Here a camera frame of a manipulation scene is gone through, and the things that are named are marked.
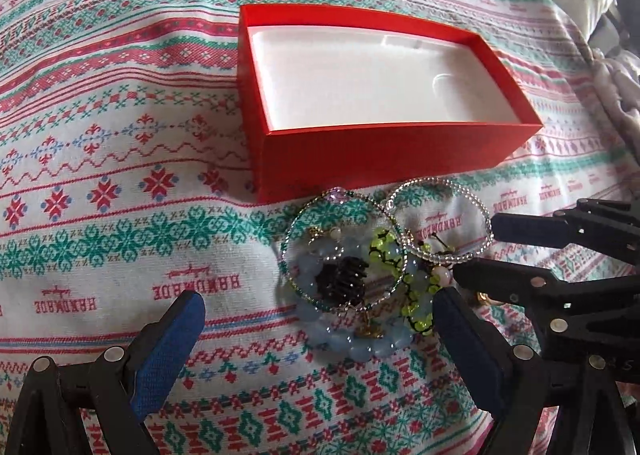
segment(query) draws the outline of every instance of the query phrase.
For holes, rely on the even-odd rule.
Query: patterned tablecloth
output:
[[[235,79],[248,2],[359,6],[482,34],[545,124],[497,168],[457,176],[492,211],[630,194],[638,165],[596,98],[586,44],[549,0],[0,0],[0,446],[37,354],[94,359],[187,287],[207,324],[147,420],[163,455],[469,453],[490,427],[436,340],[364,364],[305,346],[274,252],[300,202],[252,204]],[[481,234],[473,213],[428,191],[404,203],[414,229],[453,244]],[[565,279],[626,270],[579,247],[492,255]],[[511,342],[533,341],[521,309],[482,314]],[[108,453],[85,419],[94,452]]]

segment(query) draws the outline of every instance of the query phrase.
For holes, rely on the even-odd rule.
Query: pile of jewelry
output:
[[[433,251],[431,244],[415,241],[409,229],[395,216],[396,200],[402,191],[418,185],[441,186],[468,199],[482,213],[486,237],[478,247],[456,254],[437,235],[430,238],[444,247]],[[289,269],[289,244],[304,226],[309,210],[319,203],[341,205],[359,200],[386,220],[372,236],[344,236],[338,227],[306,228],[308,244]],[[422,177],[407,181],[382,202],[353,190],[333,188],[310,200],[295,216],[280,246],[280,272],[298,296],[296,315],[304,324],[309,346],[327,346],[332,351],[364,362],[373,356],[384,358],[412,342],[414,335],[433,334],[433,295],[452,283],[451,267],[484,253],[493,241],[488,209],[467,188],[447,178]],[[370,281],[371,273],[377,275]],[[372,310],[404,289],[400,314],[385,321],[371,318]],[[336,318],[354,314],[356,328],[336,324]]]

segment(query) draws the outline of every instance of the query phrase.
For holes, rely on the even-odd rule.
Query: bracelet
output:
[[[445,188],[449,188],[453,192],[453,194],[462,195],[464,198],[468,199],[468,201],[476,208],[478,208],[482,213],[486,236],[482,243],[472,251],[457,255],[453,253],[432,253],[431,251],[425,251],[419,245],[415,244],[411,234],[406,231],[401,235],[401,242],[403,242],[403,245],[409,252],[414,254],[416,257],[421,258],[422,260],[426,260],[436,265],[453,265],[454,263],[462,263],[464,261],[469,261],[472,258],[479,257],[489,247],[491,247],[492,242],[494,242],[494,233],[491,229],[491,215],[489,213],[489,210],[484,204],[482,204],[482,201],[474,193],[471,192],[471,190],[448,178],[418,177],[402,183],[395,190],[393,190],[391,195],[386,199],[385,210],[389,213],[394,212],[398,207],[398,205],[396,204],[396,198],[402,191],[410,186],[423,184],[430,184],[432,186],[444,186]]]
[[[334,306],[332,306],[332,305],[327,305],[325,302],[323,302],[321,300],[318,300],[318,299],[312,297],[311,295],[307,294],[305,292],[305,290],[302,289],[296,283],[296,280],[291,275],[291,272],[289,270],[289,266],[287,264],[287,250],[289,248],[289,242],[291,240],[292,233],[296,229],[296,224],[298,223],[298,221],[300,220],[302,215],[304,215],[304,213],[311,206],[317,204],[321,200],[327,200],[327,201],[329,201],[330,204],[343,204],[343,203],[347,202],[349,199],[359,199],[359,200],[365,202],[367,205],[371,206],[373,209],[377,210],[380,214],[382,214],[382,215],[384,215],[386,217],[388,222],[391,224],[391,230],[390,231],[398,239],[398,249],[399,249],[400,257],[401,257],[401,260],[402,260],[402,268],[401,269],[397,269],[398,273],[397,273],[397,276],[394,277],[395,280],[394,280],[393,285],[389,289],[384,291],[382,293],[382,295],[379,298],[377,298],[375,301],[372,301],[372,302],[369,302],[369,303],[364,303],[362,305],[357,305],[357,306],[351,305],[350,303],[346,303],[346,304],[343,304],[343,305],[334,305]],[[354,192],[353,190],[345,190],[344,188],[331,188],[330,190],[322,192],[321,194],[319,194],[318,196],[314,197],[309,202],[307,202],[300,209],[300,211],[298,211],[298,214],[295,216],[293,221],[290,223],[289,229],[287,229],[287,232],[286,232],[286,234],[284,236],[282,244],[280,245],[280,261],[278,263],[279,269],[280,269],[280,273],[284,277],[284,279],[291,285],[291,287],[293,287],[293,289],[295,290],[296,294],[299,295],[300,298],[302,298],[305,301],[309,302],[312,306],[316,307],[319,310],[322,310],[322,311],[325,311],[325,312],[331,312],[331,313],[346,313],[349,310],[353,310],[356,313],[369,311],[373,307],[375,307],[376,305],[379,305],[380,303],[382,303],[386,299],[390,298],[391,295],[400,286],[400,283],[402,282],[402,279],[404,278],[404,275],[406,274],[407,263],[408,263],[408,251],[407,251],[407,245],[405,243],[405,240],[402,239],[403,233],[404,233],[404,230],[398,224],[396,218],[391,213],[389,213],[382,204],[378,203],[377,201],[375,201],[371,197],[369,197],[367,195],[363,195],[363,194],[357,193],[357,192]]]

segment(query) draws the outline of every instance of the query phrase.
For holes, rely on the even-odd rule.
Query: metal rivet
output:
[[[513,348],[513,355],[523,361],[529,361],[533,357],[533,349],[528,345],[516,345]]]
[[[36,372],[44,372],[49,368],[49,358],[38,358],[33,362],[33,370]]]
[[[555,318],[549,324],[553,332],[564,332],[569,328],[569,324],[562,318]]]
[[[604,370],[607,367],[607,362],[604,358],[597,354],[589,356],[589,364],[596,370]]]
[[[533,287],[542,287],[546,285],[546,280],[542,278],[542,276],[534,276],[531,278],[531,285],[533,285]]]
[[[114,361],[120,361],[124,357],[124,349],[122,347],[111,347],[105,350],[104,359],[113,363]]]

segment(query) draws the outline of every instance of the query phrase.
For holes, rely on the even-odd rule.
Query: pink bead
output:
[[[448,285],[451,284],[451,272],[446,267],[442,265],[437,265],[436,267],[433,268],[433,271],[431,272],[431,274],[438,277],[439,286],[447,287]]]

